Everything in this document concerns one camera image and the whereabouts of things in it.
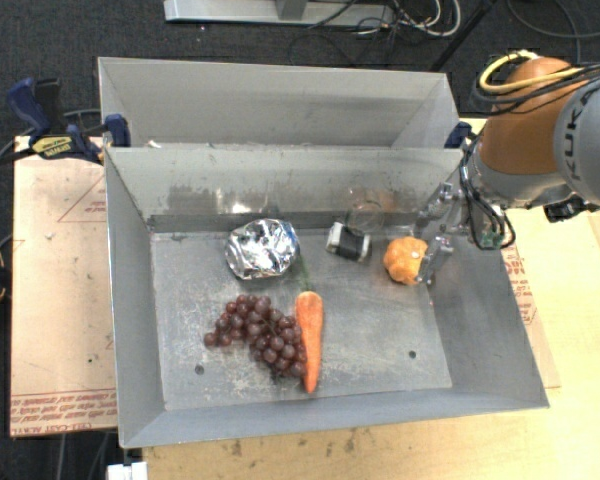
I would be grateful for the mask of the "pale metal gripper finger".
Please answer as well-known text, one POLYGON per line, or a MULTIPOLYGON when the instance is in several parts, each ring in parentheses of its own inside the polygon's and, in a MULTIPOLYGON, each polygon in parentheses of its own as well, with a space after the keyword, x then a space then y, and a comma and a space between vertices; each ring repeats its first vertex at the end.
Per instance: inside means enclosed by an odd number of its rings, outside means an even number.
POLYGON ((425 228, 431 221, 441 219, 450 209, 454 200, 454 187, 451 182, 442 182, 429 197, 426 205, 418 212, 415 226, 425 228))
POLYGON ((451 256, 454 247, 451 238, 447 236, 434 236, 428 241, 427 249, 420 263, 417 282, 429 285, 436 271, 451 256))

